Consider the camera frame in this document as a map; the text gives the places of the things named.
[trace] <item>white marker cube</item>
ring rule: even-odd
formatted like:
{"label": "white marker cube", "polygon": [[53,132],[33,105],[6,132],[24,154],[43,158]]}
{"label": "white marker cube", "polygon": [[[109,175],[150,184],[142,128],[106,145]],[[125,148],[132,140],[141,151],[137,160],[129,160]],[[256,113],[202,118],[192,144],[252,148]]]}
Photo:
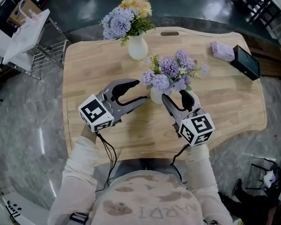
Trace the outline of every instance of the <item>white marker cube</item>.
{"label": "white marker cube", "polygon": [[205,143],[215,130],[208,113],[181,121],[179,133],[191,146]]}
{"label": "white marker cube", "polygon": [[92,94],[78,107],[80,116],[92,132],[111,127],[114,117],[97,97]]}

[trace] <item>flower vase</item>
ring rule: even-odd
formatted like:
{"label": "flower vase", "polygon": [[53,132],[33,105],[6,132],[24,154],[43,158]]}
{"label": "flower vase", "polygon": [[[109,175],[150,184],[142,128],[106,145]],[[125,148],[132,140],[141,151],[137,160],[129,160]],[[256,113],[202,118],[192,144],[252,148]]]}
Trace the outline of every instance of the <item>flower vase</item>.
{"label": "flower vase", "polygon": [[142,35],[129,38],[128,52],[135,60],[142,60],[148,53],[148,45]]}
{"label": "flower vase", "polygon": [[151,88],[151,91],[150,91],[150,97],[151,97],[151,100],[156,103],[156,104],[162,104],[163,101],[162,101],[162,94],[163,92],[161,92],[160,90],[157,90],[156,88]]}

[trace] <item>purple tissue package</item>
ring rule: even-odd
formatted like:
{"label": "purple tissue package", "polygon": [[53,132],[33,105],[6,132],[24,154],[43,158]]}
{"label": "purple tissue package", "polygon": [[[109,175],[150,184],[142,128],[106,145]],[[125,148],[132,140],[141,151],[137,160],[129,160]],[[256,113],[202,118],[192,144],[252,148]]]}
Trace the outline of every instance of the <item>purple tissue package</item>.
{"label": "purple tissue package", "polygon": [[215,58],[223,59],[227,62],[232,62],[235,59],[232,47],[221,44],[218,41],[211,42],[210,45]]}

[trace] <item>white sleeve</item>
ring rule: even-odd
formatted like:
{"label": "white sleeve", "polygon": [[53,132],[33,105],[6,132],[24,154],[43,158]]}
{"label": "white sleeve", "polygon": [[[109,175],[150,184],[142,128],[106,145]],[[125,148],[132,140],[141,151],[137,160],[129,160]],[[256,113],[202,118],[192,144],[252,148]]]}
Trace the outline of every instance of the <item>white sleeve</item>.
{"label": "white sleeve", "polygon": [[89,214],[95,200],[97,181],[92,178],[100,150],[81,136],[76,142],[62,173],[62,185],[50,209],[48,225],[55,225],[59,218],[74,212]]}
{"label": "white sleeve", "polygon": [[196,196],[203,217],[219,225],[233,224],[231,215],[221,202],[206,144],[190,147],[186,157],[188,189]]}

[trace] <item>black box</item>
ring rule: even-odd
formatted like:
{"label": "black box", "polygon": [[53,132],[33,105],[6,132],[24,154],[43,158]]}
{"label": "black box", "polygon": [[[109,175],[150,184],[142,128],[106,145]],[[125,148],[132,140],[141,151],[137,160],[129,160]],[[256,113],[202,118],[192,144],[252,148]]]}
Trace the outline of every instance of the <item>black box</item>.
{"label": "black box", "polygon": [[235,59],[231,62],[231,65],[253,81],[260,78],[259,62],[239,45],[233,48],[233,50]]}

